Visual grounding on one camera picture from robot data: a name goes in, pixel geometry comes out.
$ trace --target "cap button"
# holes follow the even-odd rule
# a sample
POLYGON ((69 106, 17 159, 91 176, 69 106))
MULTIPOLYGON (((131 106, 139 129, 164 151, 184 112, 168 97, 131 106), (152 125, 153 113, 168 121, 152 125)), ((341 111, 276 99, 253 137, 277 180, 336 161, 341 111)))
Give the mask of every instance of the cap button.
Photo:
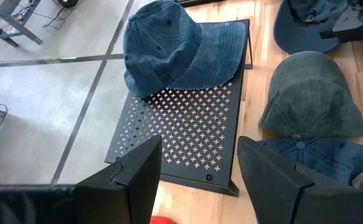
POLYGON ((292 136, 292 138, 293 138, 294 140, 301 140, 301 135, 300 135, 300 134, 294 134, 294 135, 292 136))
POLYGON ((298 148, 298 149, 304 149, 305 147, 306 147, 306 144, 304 143, 304 142, 297 142, 296 143, 296 147, 298 148))

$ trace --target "concrete floor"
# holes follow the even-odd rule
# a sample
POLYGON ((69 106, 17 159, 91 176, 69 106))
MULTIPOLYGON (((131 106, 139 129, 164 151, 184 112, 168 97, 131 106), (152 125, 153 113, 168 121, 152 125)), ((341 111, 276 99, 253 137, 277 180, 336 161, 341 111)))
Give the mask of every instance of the concrete floor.
MULTIPOLYGON (((0 40, 0 62, 122 53, 124 29, 115 35, 122 16, 151 1, 84 0, 60 30, 43 29, 50 19, 33 15, 26 26, 43 44, 16 37, 15 49, 0 40)), ((54 17, 58 10, 41 1, 36 12, 54 17)), ((9 108, 0 128, 0 184, 77 183, 107 166, 127 95, 124 71, 123 60, 0 67, 0 103, 9 108)))

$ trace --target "wooden floor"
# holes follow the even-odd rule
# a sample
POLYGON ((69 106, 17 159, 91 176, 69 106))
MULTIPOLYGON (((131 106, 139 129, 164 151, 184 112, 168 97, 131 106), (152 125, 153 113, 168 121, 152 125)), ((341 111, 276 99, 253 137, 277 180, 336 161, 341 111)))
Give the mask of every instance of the wooden floor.
MULTIPOLYGON (((272 73, 288 56, 277 47, 272 36, 280 2, 225 0, 186 9, 196 22, 250 19, 254 69, 245 72, 238 135, 255 140, 268 138, 257 123, 267 101, 272 73)), ((344 72, 354 101, 363 114, 363 42, 342 44, 329 55, 344 72)), ((363 144, 363 138, 354 140, 363 144)), ((256 223, 236 157, 232 179, 241 190, 239 198, 161 182, 153 214, 168 216, 178 224, 256 223)))

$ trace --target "dark blue cap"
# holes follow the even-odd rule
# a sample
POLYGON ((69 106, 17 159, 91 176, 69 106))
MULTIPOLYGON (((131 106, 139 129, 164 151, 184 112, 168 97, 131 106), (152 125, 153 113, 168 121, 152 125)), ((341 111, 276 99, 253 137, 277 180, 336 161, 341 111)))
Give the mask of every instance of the dark blue cap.
POLYGON ((274 22, 274 40, 290 54, 330 51, 339 45, 339 41, 337 38, 322 39, 319 35, 321 24, 346 8, 346 0, 283 0, 274 22))
POLYGON ((129 18, 126 27, 126 85, 139 98, 164 88, 221 85, 238 68, 245 33, 241 22, 198 24, 173 1, 152 2, 129 18))
POLYGON ((342 184, 363 172, 363 145, 341 138, 263 140, 259 144, 342 184))

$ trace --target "denim cap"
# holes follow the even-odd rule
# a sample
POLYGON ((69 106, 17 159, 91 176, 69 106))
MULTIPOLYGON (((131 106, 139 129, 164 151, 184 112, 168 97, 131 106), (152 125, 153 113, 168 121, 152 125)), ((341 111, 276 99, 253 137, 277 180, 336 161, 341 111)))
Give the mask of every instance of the denim cap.
POLYGON ((227 82, 246 42, 241 22, 196 23, 181 5, 154 1, 129 18, 124 79, 139 98, 164 88, 199 90, 227 82))
POLYGON ((282 137, 363 136, 363 117, 342 71, 319 52, 296 53, 278 65, 259 126, 282 137))
POLYGON ((346 139, 302 139, 296 135, 258 143, 341 184, 351 184, 363 172, 363 145, 346 139))
POLYGON ((273 36, 284 51, 327 52, 339 45, 337 38, 322 39, 321 24, 347 9, 347 0, 283 0, 275 18, 273 36))

